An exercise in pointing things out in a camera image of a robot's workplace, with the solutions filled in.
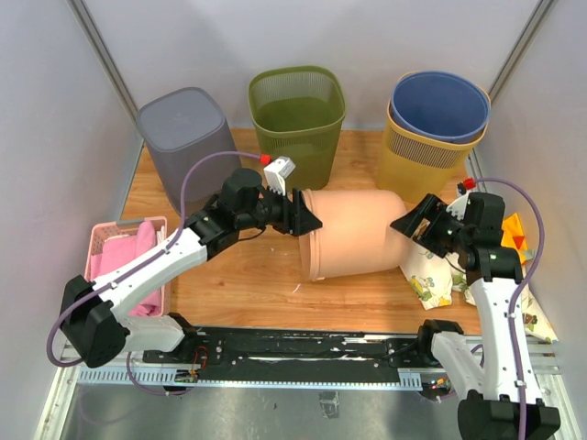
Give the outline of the peach plastic bucket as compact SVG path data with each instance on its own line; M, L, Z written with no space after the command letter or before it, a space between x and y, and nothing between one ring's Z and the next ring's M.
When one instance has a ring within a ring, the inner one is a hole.
M322 227L299 238L302 272L310 281L393 270L405 260L409 240L391 228L407 211L385 190L303 191Z

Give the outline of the grey mesh waste bin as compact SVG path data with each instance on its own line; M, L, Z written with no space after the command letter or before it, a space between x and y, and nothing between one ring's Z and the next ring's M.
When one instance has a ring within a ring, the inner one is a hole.
M212 96L187 87L146 105L137 115L166 196L176 212L202 209L241 167L226 116Z

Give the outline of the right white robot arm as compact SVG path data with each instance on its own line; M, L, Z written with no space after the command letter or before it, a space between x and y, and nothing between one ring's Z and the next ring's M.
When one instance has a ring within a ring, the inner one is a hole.
M436 256L458 255L481 323L483 361L461 328L442 320L420 326L415 354L446 371L459 398L462 438L549 439L560 428L559 410L544 403L533 372L521 302L525 274L517 252L502 244L503 219L500 196L473 192L462 218L429 194L392 221L392 229Z

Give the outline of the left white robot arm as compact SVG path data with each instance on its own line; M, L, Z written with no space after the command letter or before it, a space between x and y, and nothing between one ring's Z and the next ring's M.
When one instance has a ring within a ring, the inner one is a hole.
M280 193L263 187L256 171L236 170L219 194L158 246L92 281L81 275L69 280L59 328L88 368L102 367L121 353L153 350L186 362L195 354L196 340L180 315L133 316L131 310L177 276L237 244L242 231L268 226L301 237L322 223L301 191Z

